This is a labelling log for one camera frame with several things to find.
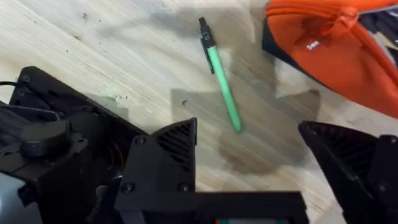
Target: white label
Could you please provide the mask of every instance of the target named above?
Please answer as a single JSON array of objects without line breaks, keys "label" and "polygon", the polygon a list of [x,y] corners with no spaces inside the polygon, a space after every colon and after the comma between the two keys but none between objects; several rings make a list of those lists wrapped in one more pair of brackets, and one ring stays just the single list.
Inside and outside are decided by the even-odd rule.
[{"label": "white label", "polygon": [[319,42],[316,40],[316,41],[312,42],[311,44],[308,44],[307,49],[312,50],[318,45],[319,45]]}]

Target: wire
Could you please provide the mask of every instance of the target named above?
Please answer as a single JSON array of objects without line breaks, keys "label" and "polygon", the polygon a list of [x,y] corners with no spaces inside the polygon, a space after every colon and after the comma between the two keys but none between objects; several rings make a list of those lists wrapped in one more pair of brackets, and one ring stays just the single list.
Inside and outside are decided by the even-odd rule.
[{"label": "wire", "polygon": [[56,112],[50,111],[50,110],[43,110],[43,109],[38,109],[38,108],[28,108],[25,106],[14,106],[14,105],[4,105],[4,106],[0,105],[0,108],[17,108],[17,109],[22,109],[22,110],[31,110],[31,111],[38,111],[38,112],[44,112],[44,113],[51,113],[55,116],[57,121],[61,120],[60,116]]},{"label": "wire", "polygon": [[[16,83],[16,82],[0,82],[0,86],[2,85],[10,85],[10,86],[14,86],[14,87],[18,87],[20,84]],[[36,91],[34,88],[32,88],[31,86],[29,86],[28,84],[26,85],[21,85],[26,87],[29,91],[31,91],[33,94],[35,94],[39,99],[41,99],[51,110],[56,110],[50,102],[48,102],[41,93],[39,93],[38,91]]]},{"label": "wire", "polygon": [[0,86],[2,85],[11,85],[11,86],[17,86],[18,83],[16,82],[0,82]]},{"label": "wire", "polygon": [[116,142],[112,142],[114,148],[117,150],[117,152],[119,153],[119,157],[120,157],[120,166],[122,168],[122,170],[124,170],[124,159],[123,159],[123,154],[122,151],[120,151],[120,148],[118,146],[118,144],[116,144]]}]

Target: black pen clip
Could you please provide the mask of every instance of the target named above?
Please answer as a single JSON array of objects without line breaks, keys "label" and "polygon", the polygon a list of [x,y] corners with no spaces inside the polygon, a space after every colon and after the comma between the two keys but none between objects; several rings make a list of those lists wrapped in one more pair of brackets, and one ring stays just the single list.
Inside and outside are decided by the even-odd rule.
[{"label": "black pen clip", "polygon": [[213,65],[211,64],[210,56],[209,56],[209,53],[207,52],[207,48],[205,47],[205,43],[203,42],[203,38],[200,39],[200,42],[201,42],[201,46],[203,47],[203,50],[205,51],[205,55],[206,55],[207,62],[209,64],[210,72],[211,72],[211,74],[214,74],[214,68],[213,68]]},{"label": "black pen clip", "polygon": [[199,19],[199,23],[200,23],[200,33],[201,33],[200,42],[203,47],[203,50],[205,51],[206,59],[207,59],[207,62],[209,63],[210,72],[211,72],[211,74],[214,74],[214,68],[213,68],[213,65],[211,64],[211,60],[210,60],[209,53],[207,52],[207,48],[215,46],[216,44],[213,40],[213,36],[211,35],[210,27],[207,25],[205,18],[201,17]]}]

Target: gray metal part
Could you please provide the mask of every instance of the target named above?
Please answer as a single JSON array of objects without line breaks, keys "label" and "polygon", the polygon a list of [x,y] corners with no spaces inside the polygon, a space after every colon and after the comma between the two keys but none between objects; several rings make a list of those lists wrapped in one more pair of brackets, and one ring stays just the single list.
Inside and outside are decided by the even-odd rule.
[{"label": "gray metal part", "polygon": [[42,224],[37,203],[24,206],[18,190],[25,182],[0,172],[0,224]]}]

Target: wooden table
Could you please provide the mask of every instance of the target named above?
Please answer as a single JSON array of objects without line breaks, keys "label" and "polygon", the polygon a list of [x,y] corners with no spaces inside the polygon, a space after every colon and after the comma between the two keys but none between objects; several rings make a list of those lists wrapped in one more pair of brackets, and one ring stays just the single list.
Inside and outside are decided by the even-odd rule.
[{"label": "wooden table", "polygon": [[[343,223],[297,125],[371,134],[398,122],[352,103],[261,50],[260,0],[2,0],[1,80],[35,65],[152,132],[196,116],[197,189],[300,190],[312,223]],[[237,134],[200,44],[205,16],[243,122]],[[0,89],[7,101],[11,87]]]}]

